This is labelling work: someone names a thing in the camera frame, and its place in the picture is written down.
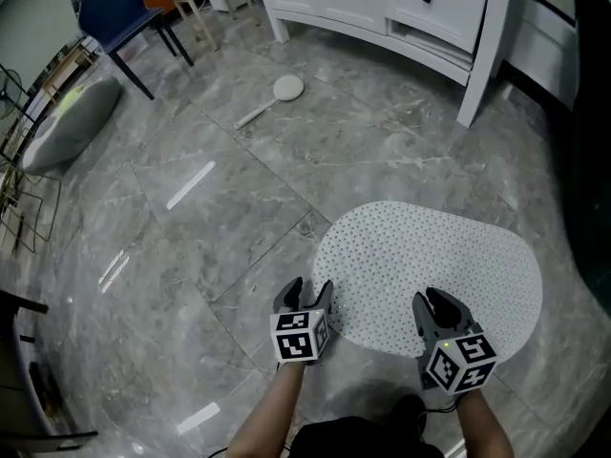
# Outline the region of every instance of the white dresser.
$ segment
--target white dresser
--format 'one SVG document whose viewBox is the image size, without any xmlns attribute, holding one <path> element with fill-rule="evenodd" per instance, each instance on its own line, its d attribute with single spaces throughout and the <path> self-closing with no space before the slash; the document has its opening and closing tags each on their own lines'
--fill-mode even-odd
<svg viewBox="0 0 611 458">
<path fill-rule="evenodd" d="M 464 85 L 457 121 L 466 127 L 495 73 L 513 1 L 264 0 L 280 42 L 289 38 L 283 21 L 302 22 L 383 46 Z"/>
</svg>

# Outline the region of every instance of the yellow cushion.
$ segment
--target yellow cushion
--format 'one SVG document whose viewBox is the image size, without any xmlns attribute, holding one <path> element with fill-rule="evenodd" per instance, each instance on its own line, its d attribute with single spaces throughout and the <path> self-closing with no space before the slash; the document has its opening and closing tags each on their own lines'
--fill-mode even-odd
<svg viewBox="0 0 611 458">
<path fill-rule="evenodd" d="M 76 88 L 71 89 L 66 94 L 66 96 L 64 96 L 64 99 L 59 104 L 59 107 L 57 107 L 57 109 L 55 109 L 55 111 L 53 112 L 53 117 L 62 116 L 64 112 L 68 110 L 68 107 L 75 103 L 76 100 L 80 97 L 80 95 L 83 93 L 83 88 L 84 85 L 79 85 Z"/>
</svg>

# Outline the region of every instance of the person's right arm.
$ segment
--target person's right arm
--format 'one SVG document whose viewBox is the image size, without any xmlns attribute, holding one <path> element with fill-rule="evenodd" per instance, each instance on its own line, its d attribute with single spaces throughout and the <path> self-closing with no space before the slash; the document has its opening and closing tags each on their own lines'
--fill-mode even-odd
<svg viewBox="0 0 611 458">
<path fill-rule="evenodd" d="M 460 399 L 458 419 L 469 458 L 514 458 L 507 434 L 481 391 L 471 391 Z"/>
</svg>

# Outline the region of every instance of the marble floor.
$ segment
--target marble floor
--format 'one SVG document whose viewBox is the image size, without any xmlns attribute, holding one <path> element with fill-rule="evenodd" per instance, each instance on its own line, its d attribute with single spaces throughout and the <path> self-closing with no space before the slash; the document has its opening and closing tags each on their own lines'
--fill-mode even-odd
<svg viewBox="0 0 611 458">
<path fill-rule="evenodd" d="M 258 11 L 263 16 L 263 9 Z M 195 67 L 148 34 L 131 66 L 149 101 L 106 58 L 125 91 L 104 130 L 63 175 L 51 242 L 0 264 L 0 286 L 51 309 L 20 316 L 81 429 L 75 457 L 196 457 L 224 448 L 273 378 L 271 301 L 307 277 L 317 244 L 349 209 L 393 199 L 509 229 L 533 248 L 543 307 L 530 341 L 485 395 L 518 457 L 570 456 L 611 403 L 611 323 L 583 285 L 563 230 L 539 106 L 493 84 L 470 130 L 454 122 L 463 89 L 392 52 L 306 26 L 275 43 L 241 19 L 205 14 L 213 52 L 182 23 Z M 305 93 L 243 130 L 285 73 Z M 214 167 L 172 209 L 172 196 Z M 37 189 L 50 196 L 52 186 Z M 49 212 L 45 210 L 48 223 Z M 342 338 L 309 368 L 291 435 L 309 422 L 376 418 L 418 388 L 415 361 Z M 426 394 L 430 406 L 442 396 Z M 221 411 L 182 434 L 177 426 Z M 461 439 L 454 415 L 426 438 Z"/>
</svg>

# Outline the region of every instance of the black and white cube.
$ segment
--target black and white cube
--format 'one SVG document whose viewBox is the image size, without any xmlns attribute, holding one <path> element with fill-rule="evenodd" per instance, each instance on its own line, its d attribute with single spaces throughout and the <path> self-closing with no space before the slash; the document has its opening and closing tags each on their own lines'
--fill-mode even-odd
<svg viewBox="0 0 611 458">
<path fill-rule="evenodd" d="M 280 363 L 318 360 L 328 341 L 324 310 L 272 314 L 269 328 Z"/>
<path fill-rule="evenodd" d="M 438 341 L 427 372 L 450 395 L 484 386 L 498 356 L 484 333 Z"/>
</svg>

